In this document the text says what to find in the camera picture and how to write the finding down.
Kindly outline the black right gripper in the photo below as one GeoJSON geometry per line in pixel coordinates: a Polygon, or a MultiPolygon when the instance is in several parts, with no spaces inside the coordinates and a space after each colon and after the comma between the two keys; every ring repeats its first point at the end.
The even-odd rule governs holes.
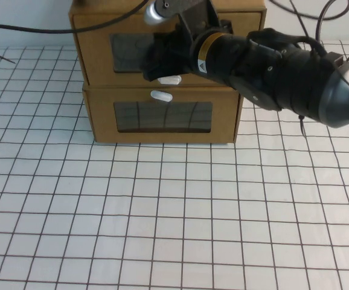
{"type": "Polygon", "coordinates": [[[194,45],[196,33],[177,25],[171,32],[154,33],[152,62],[143,65],[146,81],[183,74],[195,74],[194,45]]]}

